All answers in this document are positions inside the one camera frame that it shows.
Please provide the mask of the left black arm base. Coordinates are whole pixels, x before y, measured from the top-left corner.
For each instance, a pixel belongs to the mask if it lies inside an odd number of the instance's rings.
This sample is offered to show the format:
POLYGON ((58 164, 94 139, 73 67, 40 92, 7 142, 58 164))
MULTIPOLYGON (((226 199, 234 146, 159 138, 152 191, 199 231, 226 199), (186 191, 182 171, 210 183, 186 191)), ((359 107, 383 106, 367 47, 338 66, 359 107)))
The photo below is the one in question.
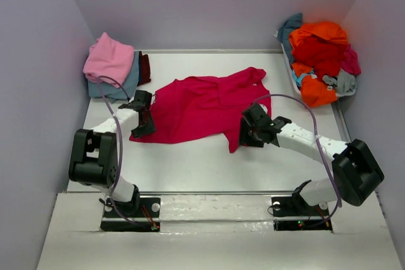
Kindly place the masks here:
POLYGON ((137 210, 133 209, 130 203, 116 202, 111 204, 110 199, 99 198, 103 205, 103 215, 100 229, 104 232, 136 232, 136 233, 157 233, 160 232, 160 210, 161 198, 141 196, 140 205, 137 210))

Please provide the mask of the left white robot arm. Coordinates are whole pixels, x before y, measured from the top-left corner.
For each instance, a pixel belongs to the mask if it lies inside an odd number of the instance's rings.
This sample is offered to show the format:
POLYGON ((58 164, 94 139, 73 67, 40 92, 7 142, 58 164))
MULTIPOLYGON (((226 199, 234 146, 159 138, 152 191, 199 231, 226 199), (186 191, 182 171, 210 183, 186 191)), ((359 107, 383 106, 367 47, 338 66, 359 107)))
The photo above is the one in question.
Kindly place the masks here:
POLYGON ((69 179, 100 190, 105 205, 123 218, 134 217, 140 209, 138 187, 121 176, 123 130, 129 128, 136 139, 156 131, 152 99, 152 93, 136 90, 131 101, 110 111, 108 120, 90 130, 77 130, 73 138, 69 179))

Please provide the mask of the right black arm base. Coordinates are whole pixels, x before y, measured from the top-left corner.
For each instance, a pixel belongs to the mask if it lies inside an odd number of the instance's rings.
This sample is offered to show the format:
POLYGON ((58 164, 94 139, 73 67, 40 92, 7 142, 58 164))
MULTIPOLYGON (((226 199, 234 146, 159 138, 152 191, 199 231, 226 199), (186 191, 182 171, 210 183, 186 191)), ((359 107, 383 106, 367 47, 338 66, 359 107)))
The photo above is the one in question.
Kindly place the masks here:
POLYGON ((267 211, 273 216, 275 231, 333 231, 331 220, 326 221, 330 215, 326 202, 299 210, 292 197, 273 196, 267 211))

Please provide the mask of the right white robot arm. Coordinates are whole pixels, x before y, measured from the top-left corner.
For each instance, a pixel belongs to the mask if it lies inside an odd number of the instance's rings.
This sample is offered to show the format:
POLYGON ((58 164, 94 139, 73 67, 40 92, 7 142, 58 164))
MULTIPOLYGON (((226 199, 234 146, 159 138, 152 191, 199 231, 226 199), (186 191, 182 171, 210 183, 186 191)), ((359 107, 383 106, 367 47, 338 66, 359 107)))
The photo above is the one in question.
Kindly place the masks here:
POLYGON ((361 206, 384 179, 362 140, 344 142, 315 135, 282 116, 271 119, 262 105, 255 103, 242 113, 239 145, 262 148, 266 144, 293 150, 330 169, 328 178, 305 181, 294 190, 290 206, 298 214, 337 200, 361 206))

